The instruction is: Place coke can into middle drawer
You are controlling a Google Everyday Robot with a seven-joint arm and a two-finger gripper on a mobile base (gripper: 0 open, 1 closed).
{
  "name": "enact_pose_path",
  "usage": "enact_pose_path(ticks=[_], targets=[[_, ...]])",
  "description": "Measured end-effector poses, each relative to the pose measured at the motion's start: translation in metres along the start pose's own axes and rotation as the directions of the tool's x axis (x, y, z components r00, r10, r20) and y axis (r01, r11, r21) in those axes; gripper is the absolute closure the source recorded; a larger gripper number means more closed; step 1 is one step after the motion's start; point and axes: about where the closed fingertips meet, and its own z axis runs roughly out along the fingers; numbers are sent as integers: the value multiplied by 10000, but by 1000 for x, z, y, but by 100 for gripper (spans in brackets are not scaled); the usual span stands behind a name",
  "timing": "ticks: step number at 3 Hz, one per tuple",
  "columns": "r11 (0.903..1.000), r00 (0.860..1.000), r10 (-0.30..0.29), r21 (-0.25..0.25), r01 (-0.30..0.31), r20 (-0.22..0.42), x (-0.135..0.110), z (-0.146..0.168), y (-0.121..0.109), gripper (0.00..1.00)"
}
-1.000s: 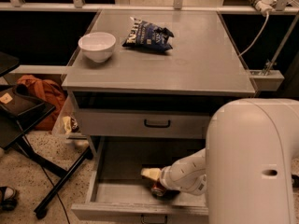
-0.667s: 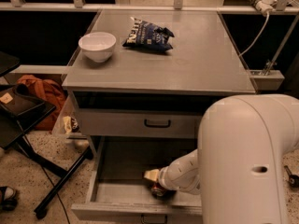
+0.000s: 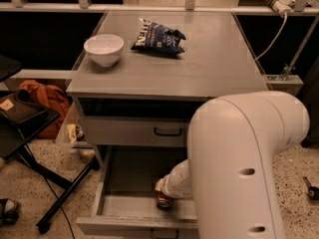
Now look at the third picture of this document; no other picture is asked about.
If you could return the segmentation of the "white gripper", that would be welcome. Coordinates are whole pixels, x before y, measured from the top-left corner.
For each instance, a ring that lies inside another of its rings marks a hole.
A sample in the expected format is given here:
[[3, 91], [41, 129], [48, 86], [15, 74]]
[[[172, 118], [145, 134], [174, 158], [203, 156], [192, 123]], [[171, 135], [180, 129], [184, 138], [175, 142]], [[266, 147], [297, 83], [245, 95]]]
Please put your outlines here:
[[192, 187], [188, 160], [176, 165], [169, 174], [157, 181], [156, 192], [175, 199], [192, 197]]

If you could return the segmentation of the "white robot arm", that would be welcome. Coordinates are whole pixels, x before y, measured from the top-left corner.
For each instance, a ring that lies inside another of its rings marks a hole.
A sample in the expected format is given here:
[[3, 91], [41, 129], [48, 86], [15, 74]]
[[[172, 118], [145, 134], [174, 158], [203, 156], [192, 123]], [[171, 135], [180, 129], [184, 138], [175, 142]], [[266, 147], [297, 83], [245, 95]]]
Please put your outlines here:
[[276, 91], [203, 104], [187, 131], [187, 160], [156, 190], [192, 198], [200, 239], [286, 239], [272, 158], [300, 143], [310, 125], [304, 105]]

